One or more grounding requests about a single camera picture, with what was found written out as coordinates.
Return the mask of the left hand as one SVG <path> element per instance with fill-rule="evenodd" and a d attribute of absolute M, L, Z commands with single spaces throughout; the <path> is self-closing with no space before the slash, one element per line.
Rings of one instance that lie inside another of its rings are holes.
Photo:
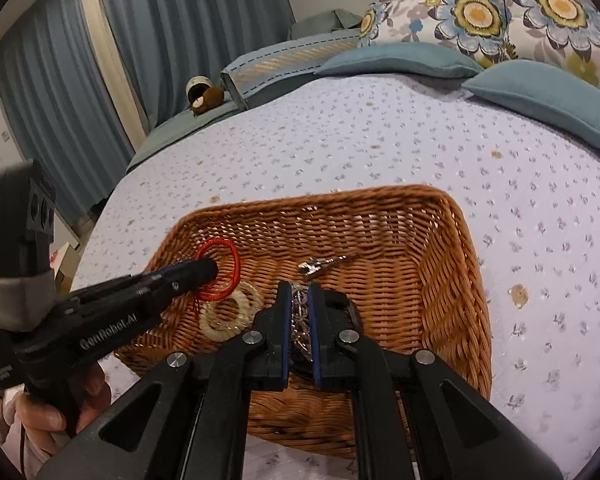
<path fill-rule="evenodd" d="M 111 403 L 111 389 L 99 363 L 80 378 L 83 402 L 76 432 L 85 429 Z M 38 400 L 31 393 L 17 389 L 7 395 L 3 408 L 7 436 L 2 449 L 26 479 L 34 479 L 42 465 L 60 448 L 53 434 L 66 431 L 67 419 L 58 408 Z"/>

